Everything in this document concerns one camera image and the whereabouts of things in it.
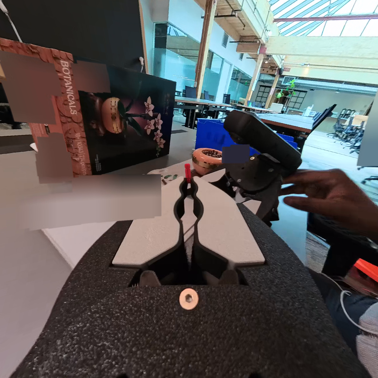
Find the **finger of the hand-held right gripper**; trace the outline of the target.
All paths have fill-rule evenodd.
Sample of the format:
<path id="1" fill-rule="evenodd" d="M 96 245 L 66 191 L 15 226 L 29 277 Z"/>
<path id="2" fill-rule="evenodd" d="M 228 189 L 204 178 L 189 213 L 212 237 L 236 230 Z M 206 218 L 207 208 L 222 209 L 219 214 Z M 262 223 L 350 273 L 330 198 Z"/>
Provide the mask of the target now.
<path id="1" fill-rule="evenodd" d="M 236 199 L 235 201 L 236 203 L 242 203 L 253 214 L 257 214 L 259 207 L 261 205 L 261 201 L 257 201 L 251 198 Z"/>
<path id="2" fill-rule="evenodd" d="M 232 181 L 226 170 L 217 170 L 204 175 L 204 181 L 219 189 L 233 189 Z"/>

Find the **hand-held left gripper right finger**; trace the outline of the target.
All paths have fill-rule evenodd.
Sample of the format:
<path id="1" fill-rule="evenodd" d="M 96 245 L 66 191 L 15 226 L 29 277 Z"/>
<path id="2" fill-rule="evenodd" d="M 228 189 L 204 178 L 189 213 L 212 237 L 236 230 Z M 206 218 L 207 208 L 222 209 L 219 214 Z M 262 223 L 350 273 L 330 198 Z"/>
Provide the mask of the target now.
<path id="1" fill-rule="evenodd" d="M 265 258 L 234 199 L 199 177 L 192 179 L 192 189 L 199 245 L 220 256 L 229 267 L 264 264 Z"/>

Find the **person's right forearm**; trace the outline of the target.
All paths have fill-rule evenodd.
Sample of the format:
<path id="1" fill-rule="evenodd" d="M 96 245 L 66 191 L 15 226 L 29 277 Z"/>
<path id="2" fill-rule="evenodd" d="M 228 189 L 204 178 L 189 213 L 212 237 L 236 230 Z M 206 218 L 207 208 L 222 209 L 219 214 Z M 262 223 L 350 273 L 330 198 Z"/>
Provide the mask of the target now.
<path id="1" fill-rule="evenodd" d="M 378 242 L 378 208 L 366 193 L 354 182 L 352 202 L 352 225 L 356 233 L 375 243 Z"/>

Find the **grey desk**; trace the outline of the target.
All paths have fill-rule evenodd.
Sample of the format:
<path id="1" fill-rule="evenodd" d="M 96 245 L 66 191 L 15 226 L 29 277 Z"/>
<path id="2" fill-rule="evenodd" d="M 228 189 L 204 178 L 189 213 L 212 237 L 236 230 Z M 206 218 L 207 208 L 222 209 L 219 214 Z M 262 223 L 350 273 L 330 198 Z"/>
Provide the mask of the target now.
<path id="1" fill-rule="evenodd" d="M 1 201 L 22 199 L 39 185 L 31 134 L 1 130 Z M 10 377 L 26 356 L 72 271 L 42 231 L 14 229 L 1 215 L 0 375 Z"/>

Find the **person's right hand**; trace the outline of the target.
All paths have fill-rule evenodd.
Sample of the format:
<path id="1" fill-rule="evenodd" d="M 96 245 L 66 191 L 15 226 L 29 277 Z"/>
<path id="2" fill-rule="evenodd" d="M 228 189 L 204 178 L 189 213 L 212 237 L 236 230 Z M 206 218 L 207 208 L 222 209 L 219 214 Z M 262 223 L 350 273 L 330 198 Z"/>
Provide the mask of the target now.
<path id="1" fill-rule="evenodd" d="M 334 220 L 350 230 L 359 228 L 365 193 L 341 170 L 297 170 L 284 180 L 280 195 L 298 210 Z"/>

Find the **pink toy brick flowerpot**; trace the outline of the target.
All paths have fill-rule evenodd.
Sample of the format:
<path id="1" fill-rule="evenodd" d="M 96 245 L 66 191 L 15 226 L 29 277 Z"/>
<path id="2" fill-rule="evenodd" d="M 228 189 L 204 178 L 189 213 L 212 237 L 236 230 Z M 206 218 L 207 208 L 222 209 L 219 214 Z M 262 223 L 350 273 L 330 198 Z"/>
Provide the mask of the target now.
<path id="1" fill-rule="evenodd" d="M 222 151 L 211 148 L 198 148 L 192 153 L 192 167 L 199 176 L 210 173 L 222 164 Z"/>

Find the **long office table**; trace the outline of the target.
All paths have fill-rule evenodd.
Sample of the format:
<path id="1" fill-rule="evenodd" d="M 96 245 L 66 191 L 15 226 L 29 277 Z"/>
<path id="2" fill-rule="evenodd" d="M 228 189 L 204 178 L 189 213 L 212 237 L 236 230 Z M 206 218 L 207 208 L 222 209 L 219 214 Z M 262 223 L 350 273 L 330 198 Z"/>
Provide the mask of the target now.
<path id="1" fill-rule="evenodd" d="M 313 129 L 313 119 L 300 115 L 259 113 L 256 114 L 264 124 L 282 135 L 289 135 L 293 138 L 304 136 L 305 138 Z"/>
<path id="2" fill-rule="evenodd" d="M 234 107 L 211 100 L 175 96 L 174 109 L 182 109 L 186 118 L 183 126 L 194 129 L 198 118 L 210 116 L 212 119 L 217 119 L 220 113 L 227 115 L 234 110 Z"/>

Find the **green potted plant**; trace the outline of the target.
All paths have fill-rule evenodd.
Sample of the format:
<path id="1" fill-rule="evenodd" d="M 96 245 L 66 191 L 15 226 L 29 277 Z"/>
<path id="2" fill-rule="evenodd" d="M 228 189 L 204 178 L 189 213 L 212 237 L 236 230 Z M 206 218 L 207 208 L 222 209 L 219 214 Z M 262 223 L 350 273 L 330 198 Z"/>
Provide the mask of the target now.
<path id="1" fill-rule="evenodd" d="M 291 98 L 293 94 L 295 94 L 295 82 L 296 78 L 291 79 L 290 81 L 285 84 L 284 88 L 281 88 L 279 92 L 276 93 L 276 98 L 280 99 L 282 97 Z"/>

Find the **wooden column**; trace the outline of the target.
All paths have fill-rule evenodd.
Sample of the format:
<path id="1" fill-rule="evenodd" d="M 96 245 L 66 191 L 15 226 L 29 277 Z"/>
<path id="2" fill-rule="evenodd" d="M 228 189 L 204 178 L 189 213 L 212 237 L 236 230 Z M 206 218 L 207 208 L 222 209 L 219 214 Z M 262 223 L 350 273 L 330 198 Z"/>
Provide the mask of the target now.
<path id="1" fill-rule="evenodd" d="M 209 51 L 209 41 L 212 32 L 212 26 L 214 23 L 217 2 L 217 0 L 207 0 L 205 3 L 205 14 L 203 19 L 200 48 L 195 70 L 195 88 L 197 100 L 201 99 L 206 61 Z"/>
<path id="2" fill-rule="evenodd" d="M 254 68 L 252 79 L 251 79 L 250 85 L 248 87 L 247 95 L 245 97 L 245 101 L 244 101 L 245 106 L 248 106 L 248 102 L 251 100 L 253 90 L 256 86 L 256 83 L 258 81 L 258 77 L 260 75 L 260 70 L 261 70 L 263 60 L 264 60 L 264 53 L 258 54 L 258 59 L 257 59 L 256 65 L 255 65 L 255 68 Z"/>

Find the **white instruction booklet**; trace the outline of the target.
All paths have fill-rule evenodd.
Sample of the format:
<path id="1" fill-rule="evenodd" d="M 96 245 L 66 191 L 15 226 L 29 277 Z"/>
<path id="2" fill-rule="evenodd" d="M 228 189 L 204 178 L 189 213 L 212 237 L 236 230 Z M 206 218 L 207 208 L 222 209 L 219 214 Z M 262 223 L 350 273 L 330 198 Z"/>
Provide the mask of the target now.
<path id="1" fill-rule="evenodd" d="M 193 168 L 192 160 L 171 165 L 163 169 L 155 169 L 148 174 L 159 174 L 162 179 L 162 187 L 174 179 L 174 176 L 185 175 L 185 164 L 191 165 L 192 176 L 197 176 Z M 196 217 L 193 214 L 193 199 L 185 199 L 185 214 L 182 217 L 184 244 L 188 260 L 191 259 L 192 246 L 194 241 L 194 223 Z M 71 268 L 74 268 L 88 249 L 107 231 L 115 222 L 88 223 L 60 228 L 42 229 L 42 232 L 57 249 L 60 255 L 66 260 Z"/>

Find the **group of black office chairs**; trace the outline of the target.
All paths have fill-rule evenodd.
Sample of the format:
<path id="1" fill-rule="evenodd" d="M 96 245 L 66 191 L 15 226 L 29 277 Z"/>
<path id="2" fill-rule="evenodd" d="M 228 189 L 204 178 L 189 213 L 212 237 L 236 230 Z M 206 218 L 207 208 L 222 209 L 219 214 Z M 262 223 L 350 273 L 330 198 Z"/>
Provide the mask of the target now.
<path id="1" fill-rule="evenodd" d="M 359 154 L 368 118 L 368 115 L 361 115 L 355 110 L 344 108 L 327 137 L 340 142 L 344 148 L 348 147 L 350 154 Z"/>

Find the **orange and black toy box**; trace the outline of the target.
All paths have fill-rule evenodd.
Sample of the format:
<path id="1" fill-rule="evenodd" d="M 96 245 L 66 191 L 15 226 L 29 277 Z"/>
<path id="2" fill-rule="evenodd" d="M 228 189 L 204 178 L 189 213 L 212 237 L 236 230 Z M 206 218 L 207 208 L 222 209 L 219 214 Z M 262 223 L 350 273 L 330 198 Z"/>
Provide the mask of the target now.
<path id="1" fill-rule="evenodd" d="M 25 124 L 40 177 L 110 173 L 169 153 L 175 83 L 1 38 L 1 123 Z"/>

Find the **orange plastic object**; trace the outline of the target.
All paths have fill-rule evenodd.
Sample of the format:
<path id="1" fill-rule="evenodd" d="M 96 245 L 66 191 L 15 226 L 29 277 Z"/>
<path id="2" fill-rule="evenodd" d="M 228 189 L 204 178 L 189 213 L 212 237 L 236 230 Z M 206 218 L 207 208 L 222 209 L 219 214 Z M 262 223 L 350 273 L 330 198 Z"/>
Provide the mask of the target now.
<path id="1" fill-rule="evenodd" d="M 360 258 L 356 261 L 354 266 L 373 281 L 378 282 L 378 267 L 376 265 Z"/>

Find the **person's dark trousers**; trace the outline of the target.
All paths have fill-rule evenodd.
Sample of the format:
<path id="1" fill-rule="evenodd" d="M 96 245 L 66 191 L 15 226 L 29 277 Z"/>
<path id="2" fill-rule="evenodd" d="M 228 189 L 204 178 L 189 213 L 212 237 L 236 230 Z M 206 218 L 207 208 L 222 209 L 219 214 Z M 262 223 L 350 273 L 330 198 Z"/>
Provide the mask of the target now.
<path id="1" fill-rule="evenodd" d="M 356 338 L 361 333 L 361 329 L 357 327 L 359 318 L 369 307 L 377 304 L 377 299 L 359 294 L 339 279 L 328 277 L 310 268 L 308 270 L 321 293 L 333 323 L 348 347 L 357 355 Z"/>

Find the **grey knit garment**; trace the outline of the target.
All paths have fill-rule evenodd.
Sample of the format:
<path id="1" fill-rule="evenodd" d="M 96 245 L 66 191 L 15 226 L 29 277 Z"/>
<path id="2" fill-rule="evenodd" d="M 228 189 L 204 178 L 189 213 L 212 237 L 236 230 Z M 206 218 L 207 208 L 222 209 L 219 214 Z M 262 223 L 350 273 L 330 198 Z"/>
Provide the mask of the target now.
<path id="1" fill-rule="evenodd" d="M 378 375 L 378 304 L 369 307 L 359 318 L 363 328 L 356 338 L 357 356 L 372 377 Z"/>

